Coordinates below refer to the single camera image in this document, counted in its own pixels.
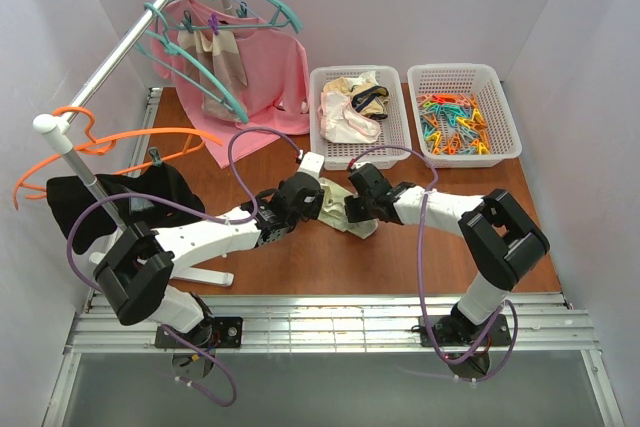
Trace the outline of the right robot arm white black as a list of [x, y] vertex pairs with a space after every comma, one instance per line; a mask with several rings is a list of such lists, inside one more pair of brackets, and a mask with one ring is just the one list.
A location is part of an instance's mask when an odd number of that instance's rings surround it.
[[451, 313], [432, 328], [450, 344], [477, 339], [508, 293], [550, 251], [545, 234], [506, 190], [461, 196], [410, 182], [392, 185], [370, 163], [351, 169], [349, 181], [356, 190], [345, 199], [349, 221], [430, 227], [464, 239], [477, 274]]

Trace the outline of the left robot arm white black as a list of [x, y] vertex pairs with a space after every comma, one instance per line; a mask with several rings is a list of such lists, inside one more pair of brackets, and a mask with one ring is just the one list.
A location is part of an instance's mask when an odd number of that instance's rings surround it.
[[94, 279], [124, 326], [151, 320], [181, 334], [202, 330], [209, 316], [204, 303], [170, 286], [171, 277], [212, 258], [280, 240], [299, 222], [317, 218], [323, 198], [319, 176], [298, 171], [268, 200], [258, 201], [252, 219], [247, 202], [220, 223], [202, 220], [153, 231], [138, 222], [105, 254]]

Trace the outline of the pale green underwear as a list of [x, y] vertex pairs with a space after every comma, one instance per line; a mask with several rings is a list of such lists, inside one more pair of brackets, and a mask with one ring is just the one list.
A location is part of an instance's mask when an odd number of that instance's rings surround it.
[[378, 228], [377, 220], [351, 222], [346, 213], [347, 197], [352, 193], [339, 184], [321, 177], [319, 179], [324, 191], [324, 198], [318, 220], [325, 225], [340, 231], [351, 233], [360, 239], [370, 237]]

